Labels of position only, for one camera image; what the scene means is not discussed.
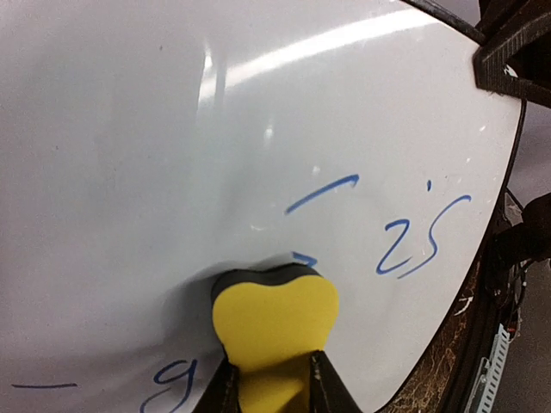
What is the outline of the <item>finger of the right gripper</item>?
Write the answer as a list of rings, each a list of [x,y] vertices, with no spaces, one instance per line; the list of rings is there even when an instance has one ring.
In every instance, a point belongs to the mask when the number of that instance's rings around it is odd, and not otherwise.
[[[550,1],[480,1],[479,89],[550,106]]]

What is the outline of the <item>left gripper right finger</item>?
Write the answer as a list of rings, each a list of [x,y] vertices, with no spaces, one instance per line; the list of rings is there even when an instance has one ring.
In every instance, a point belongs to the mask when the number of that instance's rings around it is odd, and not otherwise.
[[[322,350],[309,360],[309,411],[316,413],[361,413],[337,371]]]

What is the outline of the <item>yellow black eraser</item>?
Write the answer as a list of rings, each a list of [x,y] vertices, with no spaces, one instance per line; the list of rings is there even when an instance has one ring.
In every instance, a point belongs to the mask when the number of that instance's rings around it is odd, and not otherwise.
[[[337,321],[334,284],[304,264],[222,273],[212,290],[212,320],[238,369],[243,412],[307,412],[309,358],[325,348]]]

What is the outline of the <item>white whiteboard black frame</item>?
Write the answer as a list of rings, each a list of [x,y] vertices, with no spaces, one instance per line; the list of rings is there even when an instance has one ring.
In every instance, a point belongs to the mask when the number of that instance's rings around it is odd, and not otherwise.
[[[417,1],[4,1],[1,409],[190,412],[210,286],[311,264],[366,412],[471,268],[524,104]]]

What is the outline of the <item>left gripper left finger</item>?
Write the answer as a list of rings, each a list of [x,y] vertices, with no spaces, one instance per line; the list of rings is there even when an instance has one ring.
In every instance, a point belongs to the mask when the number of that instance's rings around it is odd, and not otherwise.
[[[197,403],[197,413],[239,413],[238,379],[238,369],[224,359]]]

